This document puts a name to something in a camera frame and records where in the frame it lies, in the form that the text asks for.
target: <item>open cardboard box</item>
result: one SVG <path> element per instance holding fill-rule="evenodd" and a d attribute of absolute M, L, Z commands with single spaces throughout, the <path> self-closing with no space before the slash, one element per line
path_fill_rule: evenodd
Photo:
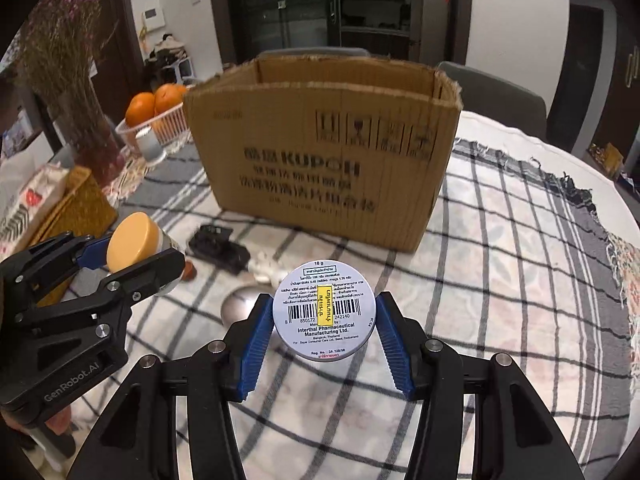
<path fill-rule="evenodd" d="M 420 64 L 283 56 L 196 86 L 185 108 L 220 207 L 414 251 L 462 101 Z"/>

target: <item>orange lid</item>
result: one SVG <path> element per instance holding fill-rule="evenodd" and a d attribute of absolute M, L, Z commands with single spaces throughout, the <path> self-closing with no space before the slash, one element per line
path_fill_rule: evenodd
<path fill-rule="evenodd" d="M 107 267 L 118 272 L 156 253 L 160 229 L 146 213 L 127 216 L 111 236 Z"/>

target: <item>barcode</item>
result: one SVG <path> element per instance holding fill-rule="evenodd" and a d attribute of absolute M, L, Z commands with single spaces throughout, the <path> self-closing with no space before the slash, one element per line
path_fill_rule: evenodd
<path fill-rule="evenodd" d="M 355 298 L 354 300 L 337 300 L 334 301 L 334 314 L 340 316 L 340 314 L 358 314 L 360 315 L 360 300 Z"/>
<path fill-rule="evenodd" d="M 301 317 L 316 317 L 316 304 L 305 303 L 300 305 L 289 305 L 289 322 Z"/>

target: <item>white plastic basket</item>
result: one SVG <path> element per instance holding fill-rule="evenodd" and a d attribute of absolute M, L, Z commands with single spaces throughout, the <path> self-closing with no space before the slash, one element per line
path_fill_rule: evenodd
<path fill-rule="evenodd" d="M 172 140 L 175 140 L 180 134 L 186 132 L 189 127 L 187 126 L 187 119 L 184 117 L 184 110 L 182 109 L 182 103 L 174 106 L 170 110 L 167 110 L 159 115 L 156 115 L 153 119 L 140 123 L 138 126 L 129 128 L 127 123 L 120 121 L 120 124 L 116 126 L 116 133 L 122 138 L 122 140 L 130 147 L 131 151 L 136 155 L 140 155 L 138 149 L 138 143 L 136 142 L 136 133 L 138 133 L 145 126 L 152 126 L 158 141 L 163 146 L 166 146 Z"/>

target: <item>yellow sticker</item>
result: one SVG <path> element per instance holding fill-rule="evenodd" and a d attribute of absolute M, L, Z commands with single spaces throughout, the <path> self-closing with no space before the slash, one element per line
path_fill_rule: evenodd
<path fill-rule="evenodd" d="M 317 286 L 318 289 L 318 326 L 334 325 L 334 286 Z"/>

